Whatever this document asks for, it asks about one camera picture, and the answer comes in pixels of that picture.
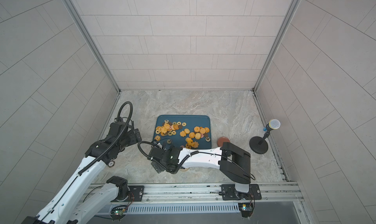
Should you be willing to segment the terracotta jar lid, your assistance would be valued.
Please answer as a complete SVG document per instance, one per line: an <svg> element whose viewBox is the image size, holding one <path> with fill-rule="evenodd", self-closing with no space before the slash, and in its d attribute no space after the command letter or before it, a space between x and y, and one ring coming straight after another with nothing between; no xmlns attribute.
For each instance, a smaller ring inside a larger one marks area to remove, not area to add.
<svg viewBox="0 0 376 224"><path fill-rule="evenodd" d="M227 137L222 136L217 140L216 144L218 147L222 147L224 143L230 143L230 140Z"/></svg>

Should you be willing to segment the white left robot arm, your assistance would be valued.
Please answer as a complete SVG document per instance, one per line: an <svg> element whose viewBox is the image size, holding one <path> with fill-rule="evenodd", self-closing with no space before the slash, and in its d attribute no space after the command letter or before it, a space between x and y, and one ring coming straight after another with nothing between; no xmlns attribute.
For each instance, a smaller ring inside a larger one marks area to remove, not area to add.
<svg viewBox="0 0 376 224"><path fill-rule="evenodd" d="M127 179L113 176L101 189L83 203L79 203L85 191L99 173L115 160L126 147L141 142L141 134L131 121L133 105L127 117L121 110L110 125L108 135L93 143L86 151L78 168L58 194L34 217L27 216L24 224L85 224L111 201L124 201L128 197Z"/></svg>

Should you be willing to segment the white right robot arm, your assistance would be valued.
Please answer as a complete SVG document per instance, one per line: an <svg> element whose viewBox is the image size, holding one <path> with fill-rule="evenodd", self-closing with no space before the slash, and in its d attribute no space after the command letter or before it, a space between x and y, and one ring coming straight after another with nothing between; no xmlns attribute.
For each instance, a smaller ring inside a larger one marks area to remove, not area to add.
<svg viewBox="0 0 376 224"><path fill-rule="evenodd" d="M235 183L236 192L244 195L250 193L250 183L255 179L250 169L250 153L230 142L215 149L193 150L164 149L160 144L141 141L138 149L151 161L157 173L177 174L181 169L193 167L217 169Z"/></svg>

